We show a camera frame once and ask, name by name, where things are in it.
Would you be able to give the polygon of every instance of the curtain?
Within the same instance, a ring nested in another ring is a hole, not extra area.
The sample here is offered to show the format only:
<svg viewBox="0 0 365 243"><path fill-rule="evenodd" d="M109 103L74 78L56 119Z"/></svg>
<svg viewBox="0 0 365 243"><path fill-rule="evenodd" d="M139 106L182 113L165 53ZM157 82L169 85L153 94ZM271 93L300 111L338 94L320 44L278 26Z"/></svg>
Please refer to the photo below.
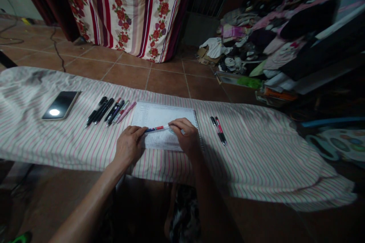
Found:
<svg viewBox="0 0 365 243"><path fill-rule="evenodd" d="M87 42L154 63L172 57L187 0L68 0Z"/></svg>

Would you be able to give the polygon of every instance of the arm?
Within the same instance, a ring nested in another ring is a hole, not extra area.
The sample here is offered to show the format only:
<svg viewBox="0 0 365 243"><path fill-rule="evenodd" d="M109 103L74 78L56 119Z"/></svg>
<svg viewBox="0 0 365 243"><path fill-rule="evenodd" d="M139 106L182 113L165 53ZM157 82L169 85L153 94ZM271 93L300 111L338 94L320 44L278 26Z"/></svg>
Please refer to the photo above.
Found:
<svg viewBox="0 0 365 243"><path fill-rule="evenodd" d="M241 234L226 207L205 164L199 146L198 130L186 118L169 123L187 154L195 174L202 240L204 242L243 242Z"/></svg>
<svg viewBox="0 0 365 243"><path fill-rule="evenodd" d="M117 141L117 151L111 164L100 176L87 196L61 225L50 240L54 242L90 242L103 206L127 170L141 156L140 136L147 127L128 126Z"/></svg>

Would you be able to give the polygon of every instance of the notebook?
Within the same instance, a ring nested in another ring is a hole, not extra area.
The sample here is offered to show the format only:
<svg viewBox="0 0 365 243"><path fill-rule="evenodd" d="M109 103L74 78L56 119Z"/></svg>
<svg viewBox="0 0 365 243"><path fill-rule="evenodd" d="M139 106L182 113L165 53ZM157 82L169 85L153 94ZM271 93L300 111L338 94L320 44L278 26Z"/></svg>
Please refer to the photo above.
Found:
<svg viewBox="0 0 365 243"><path fill-rule="evenodd" d="M167 125L177 118L187 118L199 130L194 109L146 102L137 102L132 124L152 128ZM169 129L146 133L142 146L152 149L182 151L178 137Z"/></svg>

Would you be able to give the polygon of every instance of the left hand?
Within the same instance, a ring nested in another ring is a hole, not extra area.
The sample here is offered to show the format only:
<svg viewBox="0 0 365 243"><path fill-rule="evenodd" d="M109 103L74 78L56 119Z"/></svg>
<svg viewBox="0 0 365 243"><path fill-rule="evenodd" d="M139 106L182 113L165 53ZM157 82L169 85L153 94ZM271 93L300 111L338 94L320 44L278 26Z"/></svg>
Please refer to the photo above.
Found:
<svg viewBox="0 0 365 243"><path fill-rule="evenodd" d="M117 140L117 151L110 164L117 170L129 166L141 157L141 136L148 127L128 126Z"/></svg>

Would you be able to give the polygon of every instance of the hand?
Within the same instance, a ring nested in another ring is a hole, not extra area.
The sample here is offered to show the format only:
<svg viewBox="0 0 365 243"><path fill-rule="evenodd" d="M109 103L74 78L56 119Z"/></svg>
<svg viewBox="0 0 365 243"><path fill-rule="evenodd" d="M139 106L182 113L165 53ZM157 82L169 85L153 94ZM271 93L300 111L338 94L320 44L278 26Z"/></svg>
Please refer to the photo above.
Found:
<svg viewBox="0 0 365 243"><path fill-rule="evenodd" d="M169 122L171 129L178 137L181 149L187 154L190 161L203 158L199 144L199 133L187 118L179 118Z"/></svg>
<svg viewBox="0 0 365 243"><path fill-rule="evenodd" d="M117 140L117 151L110 165L117 170L141 157L141 136L148 127L128 126Z"/></svg>

